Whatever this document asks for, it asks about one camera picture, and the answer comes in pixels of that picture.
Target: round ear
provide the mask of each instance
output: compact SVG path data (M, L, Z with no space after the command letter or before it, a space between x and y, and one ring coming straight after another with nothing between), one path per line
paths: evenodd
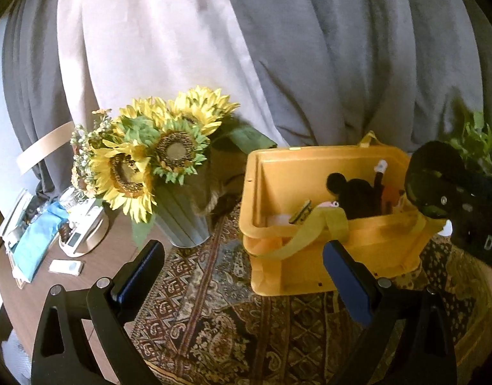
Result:
M347 181L341 173L335 172L328 175L326 180L326 188L334 195L340 195Z

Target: artificial sunflower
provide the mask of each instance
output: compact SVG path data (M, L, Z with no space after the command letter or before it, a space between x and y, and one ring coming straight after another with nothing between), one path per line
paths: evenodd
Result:
M171 114L183 117L200 127L205 136L211 135L221 125L221 120L239 105L228 102L229 96L221 96L221 90L196 86L187 93L179 93L175 101L169 101Z
M216 114L221 117L232 114L240 106L238 102L230 102L229 95L221 95L220 88L213 91L209 87L196 86L187 91L187 97L197 106L208 105L215 109Z
M197 125L179 117L167 120L162 135L154 145L158 167L153 173L166 177L166 182L183 185L186 175L197 174L194 168L206 160L201 153L209 145L208 137Z
M132 104L119 109L119 117L116 122L121 121L121 116L127 118L137 118L139 115L146 116L153 120L156 127L162 127L168 118L170 118L164 100L158 97L149 97L146 99L132 99Z
M150 158L145 146L135 142L116 144L103 141L108 148L94 150L90 167L95 173L98 194L104 194L113 210L123 207L137 223L147 222L152 214L152 180Z

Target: digital display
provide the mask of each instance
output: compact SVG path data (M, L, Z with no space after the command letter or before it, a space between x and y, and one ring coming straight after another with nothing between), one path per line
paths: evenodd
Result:
M80 238L81 234L80 233L75 233L68 242L68 246L73 247L76 244L76 241Z

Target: gray curtain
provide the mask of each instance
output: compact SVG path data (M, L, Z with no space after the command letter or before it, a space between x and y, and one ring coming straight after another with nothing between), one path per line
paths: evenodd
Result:
M492 28L473 0L231 0L275 125L293 145L369 130L414 151L485 110Z
M57 48L57 0L15 0L3 45L4 94L23 150L71 121ZM33 168L39 191L58 196L70 184L73 154L63 145Z

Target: white remote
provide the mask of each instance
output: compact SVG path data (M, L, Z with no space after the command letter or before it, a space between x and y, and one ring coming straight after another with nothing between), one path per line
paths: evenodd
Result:
M54 274L68 274L76 277L82 272L83 262L54 259L48 269Z

